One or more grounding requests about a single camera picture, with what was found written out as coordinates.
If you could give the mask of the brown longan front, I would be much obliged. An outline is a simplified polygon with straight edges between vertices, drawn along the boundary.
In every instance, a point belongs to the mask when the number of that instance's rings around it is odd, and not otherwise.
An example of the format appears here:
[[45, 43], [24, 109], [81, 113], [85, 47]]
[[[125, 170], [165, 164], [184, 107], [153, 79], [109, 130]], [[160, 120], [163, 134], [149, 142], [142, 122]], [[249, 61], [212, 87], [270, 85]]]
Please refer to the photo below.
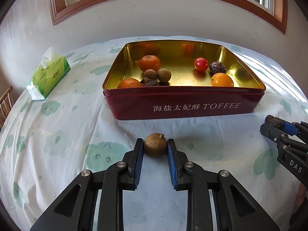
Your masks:
[[162, 157], [167, 152], [167, 140], [162, 133], [153, 133], [144, 140], [145, 153], [152, 158]]

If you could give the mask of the brown longan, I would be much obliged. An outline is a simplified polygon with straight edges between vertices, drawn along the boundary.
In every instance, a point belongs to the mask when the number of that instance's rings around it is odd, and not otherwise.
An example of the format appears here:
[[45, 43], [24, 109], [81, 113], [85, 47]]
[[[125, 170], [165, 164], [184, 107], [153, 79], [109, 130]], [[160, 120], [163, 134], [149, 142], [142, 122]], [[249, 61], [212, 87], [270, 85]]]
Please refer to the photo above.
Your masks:
[[157, 80], [157, 72], [153, 69], [147, 69], [143, 73], [143, 78], [149, 78], [151, 80]]
[[157, 78], [162, 83], [169, 82], [171, 76], [172, 76], [171, 71], [169, 71], [166, 68], [159, 69], [157, 72]]
[[162, 157], [167, 152], [167, 140], [162, 133], [153, 133], [144, 140], [145, 153], [152, 158]]

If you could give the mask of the small smooth orange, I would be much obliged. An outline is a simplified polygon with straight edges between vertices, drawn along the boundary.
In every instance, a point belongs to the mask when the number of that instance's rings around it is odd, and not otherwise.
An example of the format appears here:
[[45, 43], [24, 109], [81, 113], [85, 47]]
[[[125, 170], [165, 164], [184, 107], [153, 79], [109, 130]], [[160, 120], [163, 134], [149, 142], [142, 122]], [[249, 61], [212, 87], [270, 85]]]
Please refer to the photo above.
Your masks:
[[216, 73], [211, 77], [211, 85], [213, 87], [234, 87], [234, 82], [225, 73]]

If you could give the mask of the large orange mandarin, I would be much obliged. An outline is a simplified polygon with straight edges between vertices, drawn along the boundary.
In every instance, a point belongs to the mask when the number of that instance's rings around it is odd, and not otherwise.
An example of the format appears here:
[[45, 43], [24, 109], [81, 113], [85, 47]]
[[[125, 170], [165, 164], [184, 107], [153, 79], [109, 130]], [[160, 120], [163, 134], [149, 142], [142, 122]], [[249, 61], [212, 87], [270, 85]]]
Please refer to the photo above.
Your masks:
[[122, 88], [138, 88], [142, 87], [142, 83], [135, 78], [127, 78], [122, 80], [117, 86], [118, 89]]

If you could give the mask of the dark dried fruit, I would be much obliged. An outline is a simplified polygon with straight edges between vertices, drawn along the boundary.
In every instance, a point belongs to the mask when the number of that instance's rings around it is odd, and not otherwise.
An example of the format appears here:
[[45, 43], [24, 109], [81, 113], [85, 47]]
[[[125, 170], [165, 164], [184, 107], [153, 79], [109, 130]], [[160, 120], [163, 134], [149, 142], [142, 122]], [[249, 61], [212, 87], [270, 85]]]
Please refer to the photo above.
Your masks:
[[159, 85], [157, 80], [150, 79], [148, 77], [143, 78], [141, 80], [141, 84], [142, 84], [143, 87], [154, 87], [154, 86], [158, 86]]
[[226, 74], [227, 73], [227, 69], [226, 69], [225, 65], [221, 61], [212, 62], [209, 65], [209, 71], [212, 74], [217, 74], [217, 73]]
[[265, 123], [280, 130], [283, 130], [284, 128], [284, 122], [280, 118], [274, 117], [272, 115], [266, 116]]

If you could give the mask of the red cherry tomato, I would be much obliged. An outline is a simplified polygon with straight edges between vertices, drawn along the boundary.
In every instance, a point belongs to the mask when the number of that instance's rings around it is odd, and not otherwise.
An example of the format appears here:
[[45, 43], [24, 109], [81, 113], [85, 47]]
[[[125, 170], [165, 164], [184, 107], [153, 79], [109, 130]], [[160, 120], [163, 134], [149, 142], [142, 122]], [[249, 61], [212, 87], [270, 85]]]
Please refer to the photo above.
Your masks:
[[203, 57], [198, 57], [194, 60], [194, 67], [197, 71], [203, 72], [208, 69], [208, 60]]

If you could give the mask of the medium orange mandarin with stem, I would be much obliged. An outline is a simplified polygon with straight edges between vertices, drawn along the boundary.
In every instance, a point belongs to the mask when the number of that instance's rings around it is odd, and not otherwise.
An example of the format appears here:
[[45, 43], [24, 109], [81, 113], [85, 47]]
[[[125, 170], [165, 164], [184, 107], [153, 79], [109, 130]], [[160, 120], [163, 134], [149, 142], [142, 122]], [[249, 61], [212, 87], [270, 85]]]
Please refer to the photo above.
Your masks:
[[155, 55], [146, 55], [139, 61], [139, 68], [143, 73], [148, 69], [158, 71], [161, 68], [161, 61]]

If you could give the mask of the dark dried fruit front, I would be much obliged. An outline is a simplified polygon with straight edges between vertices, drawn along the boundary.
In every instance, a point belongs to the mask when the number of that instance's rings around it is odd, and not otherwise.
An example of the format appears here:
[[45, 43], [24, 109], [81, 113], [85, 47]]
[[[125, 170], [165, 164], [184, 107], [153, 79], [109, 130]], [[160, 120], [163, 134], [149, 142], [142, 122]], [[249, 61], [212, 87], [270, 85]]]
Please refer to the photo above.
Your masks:
[[284, 122], [280, 118], [274, 117], [272, 115], [266, 116], [265, 123], [280, 130], [283, 130], [284, 128]]

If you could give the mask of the red toffee tin box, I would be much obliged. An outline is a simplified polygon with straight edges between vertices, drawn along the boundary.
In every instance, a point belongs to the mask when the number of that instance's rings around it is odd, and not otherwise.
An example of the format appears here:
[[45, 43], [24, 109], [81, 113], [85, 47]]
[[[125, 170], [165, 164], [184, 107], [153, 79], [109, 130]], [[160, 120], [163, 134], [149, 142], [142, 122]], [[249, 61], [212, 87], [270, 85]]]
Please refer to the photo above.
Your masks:
[[[171, 71], [166, 84], [119, 88], [121, 81], [142, 80], [139, 61], [155, 55]], [[211, 73], [197, 71], [194, 60], [220, 61], [233, 87], [214, 87]], [[266, 87], [256, 74], [229, 49], [217, 43], [185, 40], [147, 40], [124, 45], [102, 85], [103, 94], [119, 120], [163, 119], [251, 113]]]

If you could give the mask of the green tissue pack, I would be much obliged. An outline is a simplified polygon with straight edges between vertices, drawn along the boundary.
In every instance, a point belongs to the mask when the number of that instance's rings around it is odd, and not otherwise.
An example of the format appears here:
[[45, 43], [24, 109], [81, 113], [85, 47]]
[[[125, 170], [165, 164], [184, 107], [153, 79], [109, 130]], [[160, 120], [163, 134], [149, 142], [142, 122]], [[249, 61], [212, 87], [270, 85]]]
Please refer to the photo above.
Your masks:
[[57, 53], [54, 48], [48, 48], [26, 86], [31, 99], [45, 100], [70, 70], [66, 57]]

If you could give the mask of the wooden chair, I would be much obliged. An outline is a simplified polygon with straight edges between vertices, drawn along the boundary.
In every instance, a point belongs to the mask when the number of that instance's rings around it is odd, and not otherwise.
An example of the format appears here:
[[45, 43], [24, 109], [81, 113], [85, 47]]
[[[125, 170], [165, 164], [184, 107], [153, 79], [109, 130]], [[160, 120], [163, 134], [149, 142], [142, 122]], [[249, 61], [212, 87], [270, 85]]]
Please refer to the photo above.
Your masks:
[[1, 115], [0, 115], [0, 125], [1, 128], [3, 128], [3, 125], [5, 123], [5, 120], [7, 119], [10, 111], [13, 108], [14, 102], [12, 99], [12, 91], [13, 87], [10, 86], [5, 93], [1, 96], [0, 99], [0, 109], [1, 109]]

